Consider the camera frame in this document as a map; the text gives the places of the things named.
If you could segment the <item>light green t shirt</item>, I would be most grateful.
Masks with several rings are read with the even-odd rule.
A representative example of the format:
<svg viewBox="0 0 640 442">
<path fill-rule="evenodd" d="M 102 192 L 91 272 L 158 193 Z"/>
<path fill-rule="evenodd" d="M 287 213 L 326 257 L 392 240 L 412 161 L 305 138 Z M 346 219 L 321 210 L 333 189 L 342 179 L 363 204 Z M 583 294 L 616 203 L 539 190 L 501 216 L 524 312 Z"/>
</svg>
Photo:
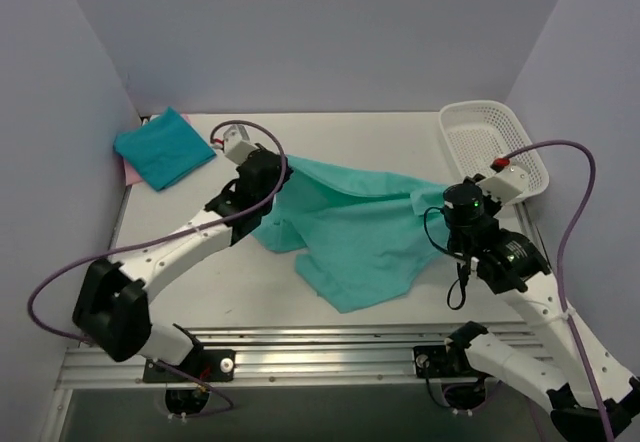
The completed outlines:
<svg viewBox="0 0 640 442">
<path fill-rule="evenodd" d="M 301 157 L 254 231 L 274 253 L 295 252 L 296 273 L 333 308 L 349 313 L 406 295 L 440 255 L 449 231 L 427 215 L 444 185 L 391 172 Z"/>
</svg>

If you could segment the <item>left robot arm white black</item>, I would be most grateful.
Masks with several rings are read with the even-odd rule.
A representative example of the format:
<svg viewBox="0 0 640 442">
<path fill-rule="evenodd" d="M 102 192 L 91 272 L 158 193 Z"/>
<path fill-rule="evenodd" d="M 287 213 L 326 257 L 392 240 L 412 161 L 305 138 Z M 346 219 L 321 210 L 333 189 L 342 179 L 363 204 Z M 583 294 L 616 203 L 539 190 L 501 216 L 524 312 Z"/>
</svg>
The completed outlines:
<svg viewBox="0 0 640 442">
<path fill-rule="evenodd" d="M 179 381 L 194 379 L 205 366 L 197 338 L 176 324 L 153 322 L 151 302 L 196 264 L 253 232 L 292 174 L 285 156 L 261 145 L 227 157 L 237 165 L 236 178 L 187 224 L 157 245 L 88 266 L 72 320 L 113 361 L 135 355 L 158 360 Z"/>
</svg>

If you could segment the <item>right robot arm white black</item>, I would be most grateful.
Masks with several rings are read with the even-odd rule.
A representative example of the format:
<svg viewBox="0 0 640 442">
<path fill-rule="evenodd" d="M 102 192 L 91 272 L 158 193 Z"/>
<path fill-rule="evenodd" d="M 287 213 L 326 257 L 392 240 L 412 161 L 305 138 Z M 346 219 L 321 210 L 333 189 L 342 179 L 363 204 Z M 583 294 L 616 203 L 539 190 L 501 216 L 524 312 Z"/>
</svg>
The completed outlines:
<svg viewBox="0 0 640 442">
<path fill-rule="evenodd" d="M 465 180 L 447 188 L 441 212 L 448 249 L 462 279 L 476 278 L 513 309 L 546 354 L 543 362 L 470 321 L 445 340 L 455 374 L 472 369 L 520 392 L 551 418 L 567 441 L 612 441 L 639 415 L 639 379 L 619 363 L 570 304 L 551 266 L 525 235 L 504 229 L 501 208 Z"/>
</svg>

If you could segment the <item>white perforated plastic basket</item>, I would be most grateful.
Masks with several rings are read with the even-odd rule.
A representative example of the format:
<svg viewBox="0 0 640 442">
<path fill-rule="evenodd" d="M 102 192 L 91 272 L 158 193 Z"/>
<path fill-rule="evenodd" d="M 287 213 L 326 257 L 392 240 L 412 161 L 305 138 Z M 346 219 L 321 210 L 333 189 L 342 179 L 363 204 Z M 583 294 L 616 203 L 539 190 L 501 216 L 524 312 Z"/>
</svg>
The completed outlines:
<svg viewBox="0 0 640 442">
<path fill-rule="evenodd" d="M 489 100 L 449 104 L 440 110 L 438 123 L 440 147 L 457 178 L 485 178 L 518 162 L 529 171 L 525 199 L 547 189 L 549 174 L 538 152 L 532 149 L 517 156 L 512 154 L 532 141 L 506 105 Z"/>
</svg>

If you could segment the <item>folded teal t shirt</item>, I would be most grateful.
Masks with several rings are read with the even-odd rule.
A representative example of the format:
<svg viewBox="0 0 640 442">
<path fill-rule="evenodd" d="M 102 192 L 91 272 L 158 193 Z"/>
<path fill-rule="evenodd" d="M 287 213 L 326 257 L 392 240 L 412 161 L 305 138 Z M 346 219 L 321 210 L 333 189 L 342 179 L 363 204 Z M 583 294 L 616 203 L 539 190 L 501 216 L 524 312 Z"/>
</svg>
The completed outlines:
<svg viewBox="0 0 640 442">
<path fill-rule="evenodd" d="M 118 134 L 113 148 L 156 192 L 216 157 L 211 146 L 171 107 L 147 124 Z"/>
</svg>

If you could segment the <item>folded pink t shirt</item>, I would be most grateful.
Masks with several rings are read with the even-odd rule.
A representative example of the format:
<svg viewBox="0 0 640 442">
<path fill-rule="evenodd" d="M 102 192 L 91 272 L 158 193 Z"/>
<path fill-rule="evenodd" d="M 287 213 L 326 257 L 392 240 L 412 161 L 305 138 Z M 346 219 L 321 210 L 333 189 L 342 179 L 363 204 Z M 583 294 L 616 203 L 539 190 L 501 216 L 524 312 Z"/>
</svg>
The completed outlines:
<svg viewBox="0 0 640 442">
<path fill-rule="evenodd" d="M 192 125 L 190 115 L 186 113 L 181 113 L 181 117 L 187 122 L 187 124 Z M 141 126 L 147 124 L 156 116 L 143 117 L 141 119 Z M 136 169 L 124 158 L 124 156 L 120 156 L 122 159 L 123 169 L 124 169 L 124 177 L 125 177 L 125 185 L 133 186 L 139 183 L 144 182 L 143 178 L 139 175 Z"/>
</svg>

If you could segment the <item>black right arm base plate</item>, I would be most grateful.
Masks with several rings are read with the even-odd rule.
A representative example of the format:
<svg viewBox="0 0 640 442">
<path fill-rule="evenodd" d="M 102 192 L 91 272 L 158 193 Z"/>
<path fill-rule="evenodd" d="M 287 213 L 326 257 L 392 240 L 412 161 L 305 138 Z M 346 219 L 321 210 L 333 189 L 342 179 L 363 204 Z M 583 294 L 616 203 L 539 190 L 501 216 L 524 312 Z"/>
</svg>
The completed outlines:
<svg viewBox="0 0 640 442">
<path fill-rule="evenodd" d="M 418 378 L 489 377 L 488 373 L 474 369 L 461 349 L 447 349 L 439 344 L 414 346 L 412 351 Z"/>
</svg>

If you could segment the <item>aluminium rail frame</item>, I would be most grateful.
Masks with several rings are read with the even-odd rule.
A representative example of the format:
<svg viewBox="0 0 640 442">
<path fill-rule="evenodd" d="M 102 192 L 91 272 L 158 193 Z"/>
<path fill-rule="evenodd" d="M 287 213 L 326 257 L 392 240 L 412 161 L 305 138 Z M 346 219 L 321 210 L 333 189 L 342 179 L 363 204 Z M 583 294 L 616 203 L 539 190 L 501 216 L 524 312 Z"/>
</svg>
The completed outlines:
<svg viewBox="0 0 640 442">
<path fill-rule="evenodd" d="M 483 283 L 472 281 L 466 305 L 449 309 L 445 293 L 454 277 L 454 264 L 438 257 L 407 295 L 341 314 L 295 273 L 293 254 L 247 239 L 171 283 L 150 315 L 184 325 L 208 349 L 234 350 L 238 388 L 408 384 L 413 347 L 439 345 L 469 320 L 549 362 L 525 323 Z"/>
</svg>

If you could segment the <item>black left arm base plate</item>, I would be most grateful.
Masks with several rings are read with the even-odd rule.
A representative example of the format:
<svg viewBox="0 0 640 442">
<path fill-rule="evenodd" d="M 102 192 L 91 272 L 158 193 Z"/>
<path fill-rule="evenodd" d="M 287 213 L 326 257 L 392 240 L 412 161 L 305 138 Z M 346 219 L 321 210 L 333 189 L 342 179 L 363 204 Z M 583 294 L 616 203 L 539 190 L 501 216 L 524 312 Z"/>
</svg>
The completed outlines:
<svg viewBox="0 0 640 442">
<path fill-rule="evenodd" d="M 205 382 L 231 382 L 234 379 L 236 352 L 231 349 L 202 349 L 189 355 L 178 369 Z M 144 383 L 186 383 L 187 379 L 147 360 Z"/>
</svg>

